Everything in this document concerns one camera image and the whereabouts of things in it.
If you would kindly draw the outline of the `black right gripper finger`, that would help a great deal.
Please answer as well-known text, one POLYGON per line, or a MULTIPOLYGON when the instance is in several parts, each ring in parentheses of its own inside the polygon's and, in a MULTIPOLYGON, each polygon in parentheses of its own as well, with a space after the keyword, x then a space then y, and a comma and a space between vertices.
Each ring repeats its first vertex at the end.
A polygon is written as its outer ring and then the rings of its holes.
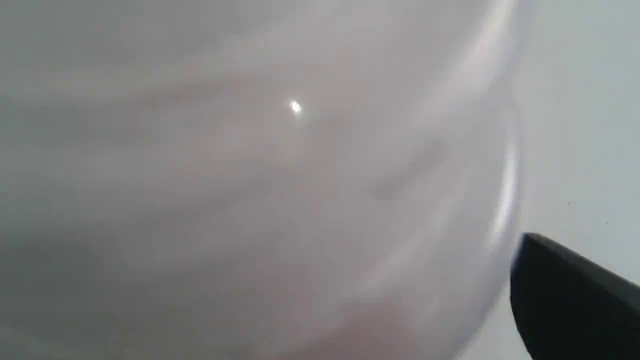
POLYGON ((638 285, 544 235, 523 235, 509 301, 533 360, 640 357, 638 285))

